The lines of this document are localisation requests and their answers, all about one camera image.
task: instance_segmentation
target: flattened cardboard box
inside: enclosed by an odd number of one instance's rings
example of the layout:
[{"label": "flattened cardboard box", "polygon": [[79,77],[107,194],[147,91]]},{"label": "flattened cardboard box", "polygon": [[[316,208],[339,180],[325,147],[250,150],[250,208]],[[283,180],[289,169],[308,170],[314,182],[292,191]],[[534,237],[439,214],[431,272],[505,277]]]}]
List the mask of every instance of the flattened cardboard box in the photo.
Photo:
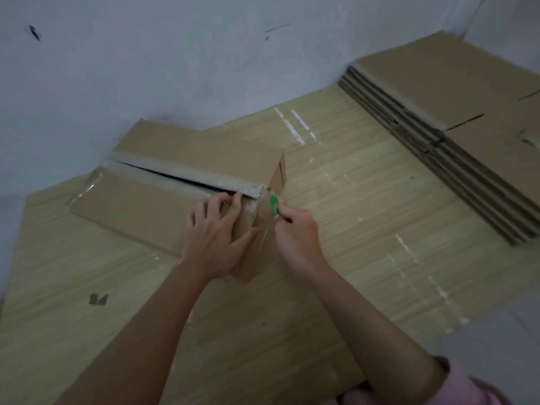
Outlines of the flattened cardboard box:
[{"label": "flattened cardboard box", "polygon": [[339,85],[509,243],[540,235],[540,76],[440,32]]},{"label": "flattened cardboard box", "polygon": [[280,194],[286,180],[283,149],[139,120],[70,207],[111,231],[181,255],[186,215],[196,202],[241,192],[233,240],[260,228],[234,271],[248,281],[273,219],[268,189]]}]

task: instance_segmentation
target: forearm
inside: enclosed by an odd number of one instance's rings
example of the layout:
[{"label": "forearm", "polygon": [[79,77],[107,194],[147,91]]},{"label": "forearm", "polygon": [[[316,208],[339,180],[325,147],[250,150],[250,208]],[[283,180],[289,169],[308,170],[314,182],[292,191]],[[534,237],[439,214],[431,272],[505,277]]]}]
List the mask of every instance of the forearm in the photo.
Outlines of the forearm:
[{"label": "forearm", "polygon": [[420,404],[446,371],[330,267],[311,283],[375,392],[385,403]]},{"label": "forearm", "polygon": [[206,283],[197,267],[175,267],[56,403],[157,404],[180,334]]}]

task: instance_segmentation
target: green box cutter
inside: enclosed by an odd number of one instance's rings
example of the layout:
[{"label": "green box cutter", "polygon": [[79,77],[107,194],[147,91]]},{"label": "green box cutter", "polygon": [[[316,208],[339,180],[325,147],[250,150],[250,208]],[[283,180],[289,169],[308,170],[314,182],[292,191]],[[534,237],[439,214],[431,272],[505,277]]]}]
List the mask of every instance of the green box cutter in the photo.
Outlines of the green box cutter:
[{"label": "green box cutter", "polygon": [[274,216],[279,214],[278,211],[278,197],[275,195],[275,192],[270,189],[270,204],[272,205],[272,210],[274,211]]}]

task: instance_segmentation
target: wooden floor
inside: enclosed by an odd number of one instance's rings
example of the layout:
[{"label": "wooden floor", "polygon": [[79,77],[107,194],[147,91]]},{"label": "wooden floor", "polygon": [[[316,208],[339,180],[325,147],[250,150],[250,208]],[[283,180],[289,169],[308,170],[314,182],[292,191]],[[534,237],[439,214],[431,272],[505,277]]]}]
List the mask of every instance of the wooden floor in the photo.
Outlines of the wooden floor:
[{"label": "wooden floor", "polygon": [[[277,109],[304,145],[275,108],[213,133],[287,148],[283,196],[313,212],[329,262],[413,338],[428,344],[538,283],[537,244],[511,249],[340,89]],[[81,183],[28,197],[0,331],[3,405],[53,402],[177,260],[71,215]],[[362,380],[272,237],[261,255],[248,285],[203,293],[162,403],[312,403]],[[92,293],[107,304],[89,305]]]}]

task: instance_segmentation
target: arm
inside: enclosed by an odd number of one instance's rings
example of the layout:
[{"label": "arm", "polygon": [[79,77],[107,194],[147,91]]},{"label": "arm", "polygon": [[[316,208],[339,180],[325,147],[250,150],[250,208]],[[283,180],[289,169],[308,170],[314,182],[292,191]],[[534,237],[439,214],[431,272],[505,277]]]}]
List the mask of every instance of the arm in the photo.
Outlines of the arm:
[{"label": "arm", "polygon": [[431,398],[447,371],[328,265],[310,212],[281,199],[279,212],[275,235],[280,253],[312,285],[379,398],[399,404]]},{"label": "arm", "polygon": [[[230,273],[255,230],[231,242],[241,194],[200,201],[187,217],[183,260],[118,335],[56,401],[157,404],[187,318],[208,282]],[[232,206],[220,217],[222,203]]]}]

